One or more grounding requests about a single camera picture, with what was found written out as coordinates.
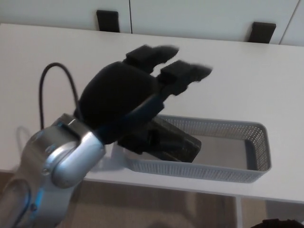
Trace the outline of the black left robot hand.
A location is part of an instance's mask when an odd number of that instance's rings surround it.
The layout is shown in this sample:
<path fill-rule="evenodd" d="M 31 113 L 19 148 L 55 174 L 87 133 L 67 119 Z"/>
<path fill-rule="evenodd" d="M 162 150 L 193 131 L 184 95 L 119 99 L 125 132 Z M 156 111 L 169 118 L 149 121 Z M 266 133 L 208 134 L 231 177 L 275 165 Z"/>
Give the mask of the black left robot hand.
<path fill-rule="evenodd" d="M 98 139 L 137 154 L 184 148 L 186 135 L 159 123 L 157 115 L 169 96 L 185 92 L 212 68 L 182 60 L 169 63 L 178 51 L 143 45 L 97 73 L 80 96 L 79 115 Z"/>

